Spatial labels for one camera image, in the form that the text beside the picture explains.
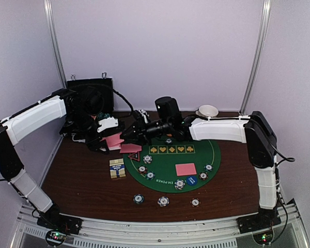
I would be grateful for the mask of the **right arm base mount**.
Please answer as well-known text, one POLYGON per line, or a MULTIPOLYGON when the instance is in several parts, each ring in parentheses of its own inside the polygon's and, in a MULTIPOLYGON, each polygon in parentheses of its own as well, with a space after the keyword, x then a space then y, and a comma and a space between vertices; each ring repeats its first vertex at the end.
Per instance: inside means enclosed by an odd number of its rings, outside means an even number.
POLYGON ((263 229, 269 229, 282 221, 277 214, 257 213, 237 218, 237 224, 240 234, 255 232, 263 229))

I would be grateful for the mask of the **green blue chip mat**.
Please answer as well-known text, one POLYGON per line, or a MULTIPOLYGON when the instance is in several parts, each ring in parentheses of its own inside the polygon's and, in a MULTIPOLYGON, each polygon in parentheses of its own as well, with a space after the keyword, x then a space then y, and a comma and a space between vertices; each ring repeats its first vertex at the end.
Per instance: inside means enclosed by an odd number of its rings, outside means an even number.
POLYGON ((165 140, 165 144, 167 144, 167 145, 170 145, 170 144, 172 144, 172 143, 173 143, 173 140, 170 139, 170 138, 167 138, 167 139, 165 140))
POLYGON ((153 180, 154 178, 155 178, 155 173, 154 172, 148 172, 147 174, 146 174, 146 179, 147 180, 153 180))
POLYGON ((211 172, 213 170, 213 166, 211 164, 206 164, 204 166, 204 170, 207 172, 211 172))

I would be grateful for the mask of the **pink backed card deck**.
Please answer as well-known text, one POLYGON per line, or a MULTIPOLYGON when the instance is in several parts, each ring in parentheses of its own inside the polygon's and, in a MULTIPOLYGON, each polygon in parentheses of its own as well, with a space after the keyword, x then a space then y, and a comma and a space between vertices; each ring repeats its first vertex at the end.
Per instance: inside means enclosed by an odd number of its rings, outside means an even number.
POLYGON ((104 137, 102 139, 102 141, 106 141, 109 151, 121 149, 121 144, 124 142, 124 140, 120 138, 120 135, 121 132, 113 134, 111 136, 104 137))

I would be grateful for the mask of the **brown red chip stack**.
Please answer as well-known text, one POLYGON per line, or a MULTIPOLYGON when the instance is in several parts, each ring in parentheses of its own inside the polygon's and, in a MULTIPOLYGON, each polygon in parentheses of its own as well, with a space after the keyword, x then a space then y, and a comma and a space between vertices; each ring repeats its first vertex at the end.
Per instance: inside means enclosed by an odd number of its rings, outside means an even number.
POLYGON ((191 200, 191 205, 192 205, 193 207, 198 207, 198 206, 200 205, 200 200, 199 200, 198 198, 193 198, 193 199, 191 200))

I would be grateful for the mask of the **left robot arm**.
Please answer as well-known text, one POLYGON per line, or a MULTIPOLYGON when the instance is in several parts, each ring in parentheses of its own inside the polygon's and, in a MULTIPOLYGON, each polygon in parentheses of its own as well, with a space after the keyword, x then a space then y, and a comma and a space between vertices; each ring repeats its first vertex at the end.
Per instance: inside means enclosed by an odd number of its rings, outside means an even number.
POLYGON ((42 190, 38 180, 33 179, 17 152, 23 141, 31 141, 35 148, 28 147, 34 155, 49 152, 50 138, 58 138, 53 131, 44 134, 50 123, 67 118, 84 136, 87 148, 94 152, 109 153, 109 147, 101 136, 101 126, 95 116, 102 110, 103 97, 97 88, 88 86, 78 92, 62 88, 37 103, 0 120, 0 174, 40 214, 52 229, 60 229, 64 218, 59 207, 42 190))

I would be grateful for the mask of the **red black triangular button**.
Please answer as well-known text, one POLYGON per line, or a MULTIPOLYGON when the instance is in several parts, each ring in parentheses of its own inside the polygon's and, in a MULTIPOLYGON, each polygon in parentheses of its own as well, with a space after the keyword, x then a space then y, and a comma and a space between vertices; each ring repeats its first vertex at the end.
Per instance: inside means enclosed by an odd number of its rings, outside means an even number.
POLYGON ((138 152, 131 153, 128 155, 128 158, 130 160, 134 160, 134 161, 139 162, 140 161, 140 152, 138 151, 138 152))

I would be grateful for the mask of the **blue round blind button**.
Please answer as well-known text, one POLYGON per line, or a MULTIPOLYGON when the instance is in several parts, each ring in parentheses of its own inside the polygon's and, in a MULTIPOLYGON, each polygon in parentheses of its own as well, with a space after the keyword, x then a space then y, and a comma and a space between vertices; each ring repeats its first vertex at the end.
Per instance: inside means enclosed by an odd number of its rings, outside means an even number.
POLYGON ((188 176, 185 179, 186 184, 190 185, 190 186, 195 186, 198 183, 198 179, 195 176, 188 176))

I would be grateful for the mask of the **blue chip stack mat bottom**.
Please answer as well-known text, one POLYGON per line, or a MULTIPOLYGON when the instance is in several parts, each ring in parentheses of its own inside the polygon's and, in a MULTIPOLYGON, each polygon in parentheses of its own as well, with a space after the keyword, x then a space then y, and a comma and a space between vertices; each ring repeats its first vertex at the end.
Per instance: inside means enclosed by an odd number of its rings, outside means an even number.
POLYGON ((174 183, 174 187, 176 190, 183 190, 183 188, 185 187, 185 181, 177 179, 174 183))

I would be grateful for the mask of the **green blue chip mat top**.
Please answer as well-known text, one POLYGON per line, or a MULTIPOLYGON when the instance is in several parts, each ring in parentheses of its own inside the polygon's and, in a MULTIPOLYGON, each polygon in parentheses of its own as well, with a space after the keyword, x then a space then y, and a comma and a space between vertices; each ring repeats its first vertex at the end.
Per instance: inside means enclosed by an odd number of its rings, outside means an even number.
POLYGON ((170 144, 172 144, 172 143, 173 143, 173 140, 170 139, 170 138, 167 138, 167 139, 165 140, 165 144, 167 144, 167 145, 170 145, 170 144))

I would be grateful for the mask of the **dark blue chip stack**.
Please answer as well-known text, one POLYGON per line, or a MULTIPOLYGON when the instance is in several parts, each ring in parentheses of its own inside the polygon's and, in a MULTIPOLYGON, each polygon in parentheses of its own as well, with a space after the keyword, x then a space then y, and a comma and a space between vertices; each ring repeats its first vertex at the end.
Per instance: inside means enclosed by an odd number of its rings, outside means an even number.
POLYGON ((144 202, 145 198, 142 194, 136 194, 133 196, 133 201, 135 204, 142 204, 144 202))

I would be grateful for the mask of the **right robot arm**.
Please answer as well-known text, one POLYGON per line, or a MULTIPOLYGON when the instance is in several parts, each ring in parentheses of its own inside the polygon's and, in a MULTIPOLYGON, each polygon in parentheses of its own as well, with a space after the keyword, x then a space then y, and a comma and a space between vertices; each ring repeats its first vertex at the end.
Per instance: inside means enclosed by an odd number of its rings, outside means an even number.
POLYGON ((128 143, 151 144, 152 139, 170 134, 177 141, 222 140, 247 145, 250 163, 255 167, 259 187, 259 212, 255 224, 267 227, 274 220, 277 204, 276 149, 277 138, 260 111, 238 117, 182 116, 176 99, 161 97, 155 105, 159 119, 149 118, 137 110, 131 112, 135 121, 121 138, 128 143))

